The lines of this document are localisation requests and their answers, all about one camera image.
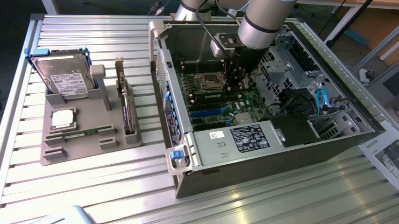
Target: gray plastic holder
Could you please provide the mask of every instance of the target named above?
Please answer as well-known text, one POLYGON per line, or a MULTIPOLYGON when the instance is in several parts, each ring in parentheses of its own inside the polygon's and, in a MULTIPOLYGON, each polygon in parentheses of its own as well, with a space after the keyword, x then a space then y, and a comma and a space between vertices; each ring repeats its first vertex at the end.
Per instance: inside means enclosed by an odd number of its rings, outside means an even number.
POLYGON ((99 84, 99 91, 100 94, 103 96, 103 102, 104 102, 104 106, 105 106, 105 110, 111 110, 111 105, 109 105, 109 99, 107 96, 107 88, 105 88, 105 84, 104 84, 104 78, 105 78, 105 67, 103 64, 97 64, 97 65, 92 65, 89 66, 89 75, 92 76, 92 78, 95 80, 97 80, 97 84, 99 84))
POLYGON ((60 146, 65 144, 65 140, 63 137, 56 137, 56 138, 51 138, 52 134, 45 135, 45 140, 44 143, 49 146, 49 147, 55 147, 55 146, 60 146))
POLYGON ((87 91, 89 99, 101 99, 101 91, 99 89, 92 89, 87 91))
POLYGON ((47 160, 55 160, 55 159, 65 158, 67 157, 67 151, 63 149, 63 147, 55 147, 55 148, 51 148, 49 150, 47 150, 44 152, 43 157, 47 160))
POLYGON ((115 137, 99 139, 99 145, 103 150, 116 147, 117 143, 115 137))
POLYGON ((64 98, 59 93, 45 94, 45 99, 51 105, 65 104, 64 98))
POLYGON ((115 134, 115 127, 113 127, 113 125, 101 125, 101 126, 99 126, 99 128, 101 128, 104 126, 111 126, 111 128, 99 130, 99 135, 115 134))
POLYGON ((132 144, 140 140, 141 136, 135 132, 135 134, 125 134, 125 128, 124 128, 124 143, 132 144))

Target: warning label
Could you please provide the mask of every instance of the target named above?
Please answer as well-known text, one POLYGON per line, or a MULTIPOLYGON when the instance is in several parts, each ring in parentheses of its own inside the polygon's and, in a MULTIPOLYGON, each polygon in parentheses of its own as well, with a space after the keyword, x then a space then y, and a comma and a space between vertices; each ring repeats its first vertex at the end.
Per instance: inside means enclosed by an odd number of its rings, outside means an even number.
POLYGON ((270 147, 259 125, 238 127, 230 131, 242 153, 270 147))
POLYGON ((52 75, 51 79, 61 96, 87 93, 87 87, 81 73, 52 75))

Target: green circuit board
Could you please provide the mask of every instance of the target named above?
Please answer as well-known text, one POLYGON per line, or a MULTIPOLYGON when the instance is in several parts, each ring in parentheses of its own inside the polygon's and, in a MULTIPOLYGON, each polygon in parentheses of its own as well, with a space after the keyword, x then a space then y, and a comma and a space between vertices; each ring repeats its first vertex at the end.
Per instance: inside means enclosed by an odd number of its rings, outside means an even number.
POLYGON ((248 88, 231 91, 228 95, 223 94, 220 88, 223 86, 223 83, 220 83, 222 76, 216 74, 218 77, 212 76, 209 80, 203 79, 203 75, 209 74, 179 75, 180 89, 193 130, 209 130, 239 125, 236 115, 240 113, 246 113, 251 122, 258 122, 264 115, 266 109, 256 89, 248 88), (191 117, 193 113, 207 113, 214 110, 222 110, 222 113, 191 117))

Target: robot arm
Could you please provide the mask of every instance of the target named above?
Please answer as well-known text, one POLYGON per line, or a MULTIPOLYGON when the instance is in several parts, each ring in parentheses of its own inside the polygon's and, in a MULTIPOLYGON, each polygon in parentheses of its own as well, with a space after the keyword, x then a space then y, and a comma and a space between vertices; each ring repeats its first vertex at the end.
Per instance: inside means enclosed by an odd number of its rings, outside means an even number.
MULTIPOLYGON (((204 1, 181 0, 175 19, 197 20, 195 12, 200 7, 199 17, 203 21, 211 20, 209 10, 215 5, 215 0, 208 0, 205 3, 204 1)), ((243 6, 247 0, 219 0, 219 3, 223 7, 232 8, 243 6)), ((256 68, 295 3, 296 0, 251 0, 238 35, 227 37, 227 35, 216 34, 212 38, 218 40, 218 43, 211 41, 214 55, 224 57, 226 90, 231 90, 256 68)))
MULTIPOLYGON (((226 8, 239 9, 248 0, 219 0, 226 8)), ((204 0, 181 0, 176 20, 196 21, 195 10, 204 0)), ((244 19, 238 30, 242 43, 251 49, 264 49, 270 46, 283 22, 290 14, 296 0, 251 0, 244 19)), ((208 0, 200 8, 203 20, 211 20, 209 10, 215 0, 208 0)))

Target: slotted aluminum surface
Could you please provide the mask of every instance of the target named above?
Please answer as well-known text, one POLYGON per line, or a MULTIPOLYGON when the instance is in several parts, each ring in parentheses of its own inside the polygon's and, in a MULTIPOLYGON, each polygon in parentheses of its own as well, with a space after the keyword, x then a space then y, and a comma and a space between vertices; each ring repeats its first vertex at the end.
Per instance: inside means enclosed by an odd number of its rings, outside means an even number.
POLYGON ((144 146, 41 166, 45 87, 27 68, 4 142, 0 223, 29 223, 71 205, 97 223, 398 223, 398 191, 355 148, 320 164, 175 199, 148 63, 148 22, 163 18, 57 15, 37 22, 33 46, 85 45, 93 64, 105 65, 105 84, 116 77, 113 58, 124 57, 144 146))

